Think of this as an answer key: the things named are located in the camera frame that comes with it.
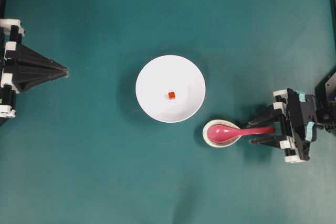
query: green tabletop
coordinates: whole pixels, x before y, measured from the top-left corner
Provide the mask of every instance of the green tabletop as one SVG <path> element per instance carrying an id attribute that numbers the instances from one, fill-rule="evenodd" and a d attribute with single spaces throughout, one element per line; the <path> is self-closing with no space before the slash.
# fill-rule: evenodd
<path id="1" fill-rule="evenodd" d="M 272 92 L 313 93 L 336 66 L 330 0 L 7 0 L 23 43 L 70 69 L 17 99 L 1 127 L 0 223 L 333 223 L 336 139 L 311 160 L 248 138 L 211 148 L 211 119 L 240 126 Z M 135 81 L 177 54 L 206 81 L 181 123 L 140 108 Z"/>

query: white bracket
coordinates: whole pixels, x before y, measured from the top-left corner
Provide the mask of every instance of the white bracket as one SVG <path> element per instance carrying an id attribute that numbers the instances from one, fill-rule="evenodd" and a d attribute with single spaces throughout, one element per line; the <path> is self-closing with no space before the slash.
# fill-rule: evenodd
<path id="1" fill-rule="evenodd" d="M 15 41 L 6 42 L 6 45 L 5 45 L 5 60 L 7 59 L 7 57 L 6 57 L 7 51 L 16 51 L 16 42 Z"/>
<path id="2" fill-rule="evenodd" d="M 14 118 L 16 111 L 10 105 L 0 105 L 0 118 Z"/>
<path id="3" fill-rule="evenodd" d="M 275 102 L 273 103 L 273 109 L 274 110 L 278 110 L 278 109 L 281 109 L 282 110 L 282 113 L 286 116 L 286 104 L 283 103 L 283 102 Z"/>
<path id="4" fill-rule="evenodd" d="M 25 36 L 25 30 L 21 26 L 21 20 L 19 19 L 12 19 L 12 18 L 0 18 L 0 27 L 4 29 L 5 35 L 11 34 L 11 26 L 18 26 L 19 27 L 19 34 L 22 35 L 22 37 Z"/>
<path id="5" fill-rule="evenodd" d="M 12 73 L 4 73 L 4 70 L 2 70 L 2 76 L 1 76 L 1 82 L 0 87 L 3 88 L 4 85 L 11 85 L 12 90 L 15 91 L 15 93 L 19 94 L 19 90 L 16 88 L 16 86 L 12 82 L 13 74 Z"/>
<path id="6" fill-rule="evenodd" d="M 285 162 L 286 163 L 295 164 L 295 163 L 305 162 L 305 160 L 301 160 L 300 156 L 297 154 L 295 156 L 287 156 L 287 157 L 285 157 Z"/>
<path id="7" fill-rule="evenodd" d="M 283 140 L 283 141 L 280 141 L 280 148 L 281 149 L 292 149 L 292 150 L 295 150 L 296 147 L 295 147 L 295 142 L 294 142 L 294 138 L 291 137 L 291 136 L 287 136 L 287 139 L 286 140 Z"/>
<path id="8" fill-rule="evenodd" d="M 287 100 L 288 99 L 287 89 L 281 89 L 273 92 L 274 97 L 277 97 L 278 95 Z"/>

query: red plastic spoon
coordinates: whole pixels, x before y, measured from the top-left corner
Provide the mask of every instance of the red plastic spoon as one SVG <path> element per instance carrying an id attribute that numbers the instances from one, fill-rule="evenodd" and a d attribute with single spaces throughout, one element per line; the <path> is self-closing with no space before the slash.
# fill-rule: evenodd
<path id="1" fill-rule="evenodd" d="M 213 142 L 222 143 L 238 136 L 272 134 L 274 132 L 275 128 L 273 126 L 251 129 L 235 129 L 219 124 L 210 127 L 207 131 L 207 136 Z"/>

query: small orange block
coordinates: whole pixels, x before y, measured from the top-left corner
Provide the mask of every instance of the small orange block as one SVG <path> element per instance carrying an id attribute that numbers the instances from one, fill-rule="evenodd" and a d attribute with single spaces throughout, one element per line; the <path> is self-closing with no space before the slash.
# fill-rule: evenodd
<path id="1" fill-rule="evenodd" d="M 175 92 L 169 92 L 168 96 L 170 100 L 175 99 Z"/>

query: white plate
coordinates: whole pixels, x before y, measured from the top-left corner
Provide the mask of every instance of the white plate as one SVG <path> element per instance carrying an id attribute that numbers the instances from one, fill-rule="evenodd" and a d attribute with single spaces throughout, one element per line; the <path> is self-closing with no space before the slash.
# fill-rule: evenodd
<path id="1" fill-rule="evenodd" d="M 139 105 L 150 117 L 165 123 L 177 123 L 199 110 L 205 98 L 205 81 L 190 60 L 165 55 L 143 67 L 135 92 Z M 175 99 L 169 99 L 169 92 L 175 93 Z"/>

